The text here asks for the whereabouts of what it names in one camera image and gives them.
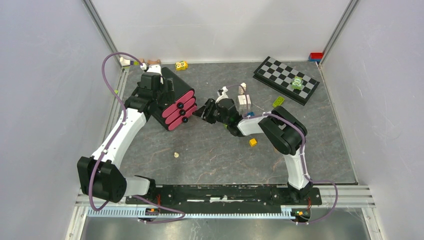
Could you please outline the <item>white cube box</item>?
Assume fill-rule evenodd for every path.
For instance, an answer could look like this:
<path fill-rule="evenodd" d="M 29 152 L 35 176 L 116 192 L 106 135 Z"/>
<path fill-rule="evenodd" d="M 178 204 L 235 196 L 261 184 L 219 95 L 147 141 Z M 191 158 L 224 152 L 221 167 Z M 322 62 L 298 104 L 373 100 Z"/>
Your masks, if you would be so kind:
<path fill-rule="evenodd" d="M 249 94 L 237 96 L 239 110 L 247 110 L 251 108 L 251 99 Z"/>

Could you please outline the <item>black makeup organizer box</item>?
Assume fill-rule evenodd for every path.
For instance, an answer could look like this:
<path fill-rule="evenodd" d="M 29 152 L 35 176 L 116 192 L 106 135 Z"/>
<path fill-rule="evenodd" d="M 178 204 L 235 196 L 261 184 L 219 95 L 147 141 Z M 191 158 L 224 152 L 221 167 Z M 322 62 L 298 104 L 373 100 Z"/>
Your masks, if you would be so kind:
<path fill-rule="evenodd" d="M 169 68 L 161 69 L 165 80 L 172 80 L 173 91 L 165 94 L 152 116 L 167 130 L 172 131 L 189 121 L 197 110 L 195 90 Z"/>

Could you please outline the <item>pink top drawer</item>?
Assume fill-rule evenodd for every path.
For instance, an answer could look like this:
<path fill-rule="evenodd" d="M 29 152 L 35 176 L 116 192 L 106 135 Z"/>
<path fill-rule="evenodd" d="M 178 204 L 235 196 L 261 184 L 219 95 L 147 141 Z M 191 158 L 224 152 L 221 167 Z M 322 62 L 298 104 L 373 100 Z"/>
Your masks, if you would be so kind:
<path fill-rule="evenodd" d="M 168 106 L 161 113 L 162 118 L 170 117 L 174 112 L 179 113 L 180 110 L 188 110 L 191 106 L 195 104 L 195 91 L 193 89 L 187 91 L 180 98 L 176 100 L 175 103 Z"/>

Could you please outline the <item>pink drawer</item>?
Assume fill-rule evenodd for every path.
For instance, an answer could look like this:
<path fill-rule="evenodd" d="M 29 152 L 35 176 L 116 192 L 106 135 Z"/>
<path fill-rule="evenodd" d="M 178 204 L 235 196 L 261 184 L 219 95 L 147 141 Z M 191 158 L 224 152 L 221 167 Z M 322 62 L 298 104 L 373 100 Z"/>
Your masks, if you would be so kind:
<path fill-rule="evenodd" d="M 165 119 L 165 124 L 169 125 L 170 123 L 172 123 L 173 121 L 175 121 L 179 116 L 184 116 L 186 114 L 187 110 L 180 110 L 179 112 L 174 112 L 171 116 L 169 116 L 168 118 L 164 118 Z"/>
<path fill-rule="evenodd" d="M 188 110 L 191 106 L 195 104 L 195 91 L 193 89 L 187 91 L 180 98 L 176 100 L 175 103 L 168 106 L 161 113 L 162 118 L 170 117 L 174 112 L 179 113 L 180 110 Z"/>
<path fill-rule="evenodd" d="M 189 120 L 189 117 L 192 116 L 193 113 L 197 110 L 197 107 L 198 106 L 194 104 L 192 107 L 190 107 L 188 110 L 185 111 L 184 116 L 177 117 L 176 120 L 174 120 L 172 123 L 168 125 L 168 130 L 172 131 L 179 125 L 187 123 Z"/>

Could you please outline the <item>pink bottom drawer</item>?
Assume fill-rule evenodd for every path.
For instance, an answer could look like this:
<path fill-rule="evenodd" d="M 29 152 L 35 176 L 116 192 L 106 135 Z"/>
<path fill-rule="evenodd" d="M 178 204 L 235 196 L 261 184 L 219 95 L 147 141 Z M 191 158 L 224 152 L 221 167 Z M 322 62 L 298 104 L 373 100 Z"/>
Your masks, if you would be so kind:
<path fill-rule="evenodd" d="M 197 110 L 197 107 L 198 106 L 194 104 L 192 107 L 190 107 L 188 110 L 185 111 L 184 116 L 177 117 L 176 120 L 174 120 L 172 123 L 168 125 L 168 130 L 172 131 L 179 125 L 187 123 L 189 120 L 189 117 L 192 116 L 193 113 Z"/>

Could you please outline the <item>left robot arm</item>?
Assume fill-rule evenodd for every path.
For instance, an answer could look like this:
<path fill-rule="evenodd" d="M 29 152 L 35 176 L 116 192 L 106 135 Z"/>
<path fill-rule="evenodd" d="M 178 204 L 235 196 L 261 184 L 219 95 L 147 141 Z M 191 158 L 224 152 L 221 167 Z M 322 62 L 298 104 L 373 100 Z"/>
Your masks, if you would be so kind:
<path fill-rule="evenodd" d="M 120 101 L 122 112 L 111 133 L 90 156 L 77 162 L 80 187 L 89 197 L 118 203 L 122 198 L 137 195 L 145 204 L 153 203 L 157 190 L 153 179 L 124 177 L 120 166 L 136 134 L 160 105 L 175 103 L 174 80 L 160 73 L 145 72 L 130 97 Z"/>

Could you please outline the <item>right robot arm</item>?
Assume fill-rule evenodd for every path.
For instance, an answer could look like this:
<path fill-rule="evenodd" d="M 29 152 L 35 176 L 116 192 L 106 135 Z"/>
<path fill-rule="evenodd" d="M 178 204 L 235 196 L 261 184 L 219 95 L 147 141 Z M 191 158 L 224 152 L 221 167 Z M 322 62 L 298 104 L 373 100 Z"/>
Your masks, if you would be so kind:
<path fill-rule="evenodd" d="M 273 147 L 283 155 L 288 172 L 289 199 L 302 204 L 313 188 L 305 163 L 307 129 L 282 106 L 254 116 L 242 116 L 230 98 L 216 101 L 212 98 L 194 112 L 200 119 L 226 125 L 236 137 L 265 134 Z"/>

